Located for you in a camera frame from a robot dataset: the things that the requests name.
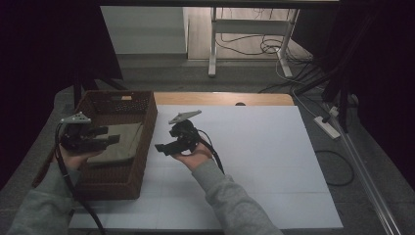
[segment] white sheet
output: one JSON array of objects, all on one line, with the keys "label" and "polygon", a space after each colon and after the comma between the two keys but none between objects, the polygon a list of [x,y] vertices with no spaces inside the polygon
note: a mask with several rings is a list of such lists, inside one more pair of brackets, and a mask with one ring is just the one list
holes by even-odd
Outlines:
[{"label": "white sheet", "polygon": [[[220,229],[205,194],[182,163],[155,144],[173,140],[167,122],[178,113],[191,117],[213,142],[226,173],[267,211],[275,225],[341,228],[342,223],[295,106],[158,106],[141,196],[134,201],[91,202],[109,229]],[[71,228],[95,228],[78,209]]]}]

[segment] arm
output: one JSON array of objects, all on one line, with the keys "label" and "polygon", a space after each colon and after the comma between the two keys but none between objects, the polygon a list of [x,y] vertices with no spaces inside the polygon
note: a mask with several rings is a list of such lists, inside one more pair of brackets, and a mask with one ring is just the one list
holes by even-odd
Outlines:
[{"label": "arm", "polygon": [[192,170],[225,234],[283,234],[272,224],[260,204],[231,176],[220,171],[203,144],[199,144],[190,156],[175,155],[174,158]]},{"label": "arm", "polygon": [[[79,166],[101,152],[72,156],[64,148],[61,152],[70,180],[76,184]],[[69,212],[73,198],[54,159],[42,182],[31,189],[21,204],[7,234],[68,234]]]}]

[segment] gray floor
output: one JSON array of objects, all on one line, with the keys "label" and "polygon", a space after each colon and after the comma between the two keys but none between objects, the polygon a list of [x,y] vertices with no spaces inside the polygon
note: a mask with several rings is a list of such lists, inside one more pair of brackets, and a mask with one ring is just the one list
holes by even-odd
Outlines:
[{"label": "gray floor", "polygon": [[[120,57],[124,81],[120,83],[131,90],[154,91],[228,91],[257,93],[269,85],[282,83],[275,72],[275,62],[219,62],[216,78],[208,77],[207,61],[185,60],[140,60],[133,56]],[[294,73],[302,66],[294,66]],[[102,89],[112,89],[99,82]],[[273,88],[267,92],[287,93],[290,87]],[[313,89],[300,99],[316,115],[324,115],[319,94],[321,90]],[[24,195],[30,189],[30,183],[39,166],[43,163],[53,146],[52,133],[58,120],[71,112],[71,88],[61,91],[56,96],[55,109],[39,134],[23,163],[15,172],[9,183],[0,193],[0,234],[9,228],[14,214],[19,208]],[[314,150],[332,150],[346,155],[341,141],[330,139],[314,122],[313,115],[295,101]],[[415,234],[415,193],[392,164],[388,156],[376,144],[371,136],[359,124],[355,109],[350,109],[347,119],[349,133],[366,166],[384,195],[401,229],[401,234]],[[329,181],[342,181],[348,177],[347,168],[339,159],[318,155],[325,177]],[[387,234],[377,213],[369,201],[358,178],[345,187],[329,186],[338,209],[344,229],[332,231],[298,231],[287,230],[285,234]],[[71,230],[70,234],[87,234],[86,231]],[[134,234],[111,232],[110,234]]]}]

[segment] cable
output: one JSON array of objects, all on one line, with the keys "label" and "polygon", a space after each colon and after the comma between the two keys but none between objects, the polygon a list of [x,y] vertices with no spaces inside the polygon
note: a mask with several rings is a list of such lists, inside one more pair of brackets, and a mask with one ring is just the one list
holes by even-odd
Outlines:
[{"label": "cable", "polygon": [[312,68],[310,71],[308,71],[306,74],[304,74],[303,76],[300,76],[304,71],[305,71],[305,68],[308,66],[308,65],[310,65],[310,63],[307,63],[302,69],[301,69],[301,71],[294,77],[294,78],[292,78],[292,79],[289,79],[289,78],[287,78],[287,77],[284,77],[284,76],[282,76],[278,71],[276,71],[277,72],[277,75],[279,76],[279,77],[281,77],[281,78],[283,78],[283,79],[285,79],[285,80],[287,80],[286,82],[284,82],[284,83],[278,83],[278,84],[273,84],[273,85],[271,85],[271,86],[268,86],[268,87],[266,87],[266,88],[264,88],[264,89],[262,89],[262,90],[260,90],[260,91],[258,91],[257,93],[262,93],[262,92],[264,92],[264,91],[266,91],[266,90],[269,90],[269,89],[272,89],[272,88],[274,88],[274,87],[277,87],[277,86],[280,86],[280,87],[284,87],[284,86],[289,86],[289,85],[292,85],[293,83],[299,83],[299,80],[302,80],[302,79],[304,79],[306,76],[308,76],[309,74],[311,74],[312,72],[314,72],[316,69],[317,69],[317,67],[314,67],[314,68]]},{"label": "cable", "polygon": [[237,37],[237,38],[230,39],[230,40],[224,40],[223,37],[222,37],[222,34],[223,33],[220,33],[220,40],[222,42],[234,42],[234,41],[238,41],[238,40],[245,39],[245,38],[263,36],[262,34],[253,34],[253,35],[247,35],[247,36]]},{"label": "cable", "polygon": [[296,95],[296,89],[293,90],[293,95],[296,97],[296,99],[300,102],[300,104],[302,104],[304,106],[304,108],[311,113],[313,116],[315,116],[317,118],[317,115],[315,115],[311,110],[308,109],[308,107],[302,103],[302,101],[299,99],[299,97],[297,97]]},{"label": "cable", "polygon": [[337,157],[339,157],[339,158],[341,158],[346,164],[347,164],[347,166],[348,166],[348,168],[350,169],[350,178],[346,181],[346,182],[344,182],[344,183],[332,183],[332,182],[328,182],[327,180],[326,180],[326,183],[328,184],[328,185],[330,185],[330,186],[337,186],[337,187],[342,187],[342,186],[347,186],[347,185],[349,185],[351,182],[353,182],[353,180],[354,180],[354,169],[353,169],[353,166],[351,165],[351,163],[345,158],[345,157],[343,157],[341,154],[339,154],[339,153],[336,153],[336,152],[334,152],[334,151],[331,151],[331,150],[316,150],[316,151],[314,151],[314,153],[316,154],[316,156],[317,156],[317,154],[319,154],[319,153],[330,153],[330,154],[334,154],[334,155],[336,155]]},{"label": "cable", "polygon": [[[232,8],[229,8],[229,11],[231,12],[231,19],[232,19]],[[222,12],[220,13],[220,18],[223,19],[223,8],[222,8]]]},{"label": "cable", "polygon": [[59,133],[60,133],[61,127],[62,127],[62,124],[59,123],[55,131],[55,158],[58,161],[58,166],[59,166],[59,169],[61,170],[61,174],[70,192],[72,193],[73,198],[77,200],[86,209],[86,211],[89,212],[89,214],[91,214],[101,234],[105,235],[106,231],[100,221],[100,218],[98,217],[97,214],[95,214],[92,208],[79,197],[79,195],[75,191],[72,181],[70,180],[69,173],[68,173],[67,167],[65,166],[64,159],[62,157],[62,153],[61,153],[61,149],[59,145]]},{"label": "cable", "polygon": [[259,16],[260,16],[260,19],[262,19],[262,13],[264,11],[265,11],[265,9],[263,9],[263,8],[258,8],[258,11],[256,11],[255,8],[254,8],[254,12],[258,13],[258,15],[254,18],[254,20],[256,20]]},{"label": "cable", "polygon": [[[304,74],[302,77],[298,78],[298,81],[302,81],[302,83],[297,83],[297,84],[302,84],[302,85],[306,85],[305,82],[309,81],[310,79],[312,79],[314,76],[318,75],[321,73],[321,71],[319,73],[316,73],[312,76],[309,76],[312,72],[315,72],[318,69],[318,67],[313,67],[310,71],[308,71],[306,74]],[[293,89],[295,88],[295,84],[292,85],[292,87],[290,88],[290,94],[293,93]],[[312,87],[313,89],[319,89],[319,90],[323,90],[323,88],[318,87],[317,85]]]},{"label": "cable", "polygon": [[329,112],[327,112],[323,107],[321,107],[316,101],[311,100],[309,97],[302,95],[303,97],[305,97],[307,100],[313,102],[314,104],[316,104],[318,106],[318,108],[320,108],[324,113],[326,113],[328,116],[331,116]]},{"label": "cable", "polygon": [[291,11],[291,9],[289,9],[288,12],[287,12],[286,21],[288,20],[288,16],[290,15],[290,11]]},{"label": "cable", "polygon": [[[276,72],[277,72],[277,75],[278,75],[279,77],[283,78],[284,80],[288,80],[288,81],[291,81],[291,82],[294,82],[294,83],[297,83],[297,84],[305,85],[305,83],[304,83],[304,82],[301,82],[301,81],[298,81],[298,80],[294,80],[294,79],[290,79],[290,78],[287,78],[287,77],[285,77],[285,76],[281,75],[281,74],[278,72],[278,70],[277,70]],[[324,90],[323,88],[318,87],[318,86],[316,86],[315,88],[316,88],[316,89],[319,89],[319,90]]]},{"label": "cable", "polygon": [[228,49],[228,50],[231,50],[231,51],[234,51],[234,52],[240,53],[240,54],[242,54],[242,55],[246,55],[246,56],[259,56],[259,55],[263,55],[263,54],[275,54],[275,53],[266,53],[266,52],[259,52],[259,53],[245,53],[245,52],[242,52],[242,51],[238,51],[238,50],[236,50],[236,49],[233,49],[233,48],[231,48],[231,47],[226,47],[226,46],[220,45],[220,44],[217,42],[217,40],[215,40],[215,41],[216,41],[216,44],[217,44],[219,47],[222,47],[222,48],[224,48],[224,49]]},{"label": "cable", "polygon": [[213,154],[214,160],[217,163],[217,166],[219,167],[219,169],[222,171],[223,174],[225,174],[225,171],[223,170],[223,165],[222,165],[222,161],[220,160],[219,155],[217,154],[217,152],[213,149],[213,144],[210,141],[210,138],[208,137],[207,133],[198,129],[198,131],[202,132],[208,139],[208,143],[205,139],[203,139],[202,137],[199,138],[199,141],[204,144]]}]

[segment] brown box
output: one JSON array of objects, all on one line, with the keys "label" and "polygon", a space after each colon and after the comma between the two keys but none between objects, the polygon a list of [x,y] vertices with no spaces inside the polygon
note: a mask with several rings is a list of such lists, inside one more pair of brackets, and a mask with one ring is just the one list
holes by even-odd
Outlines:
[{"label": "brown box", "polygon": [[85,163],[76,191],[83,200],[131,200],[140,196],[147,154],[157,119],[157,106],[152,91],[88,91],[76,111],[92,119],[93,126],[143,123],[143,131],[135,158],[128,164],[93,167]]}]

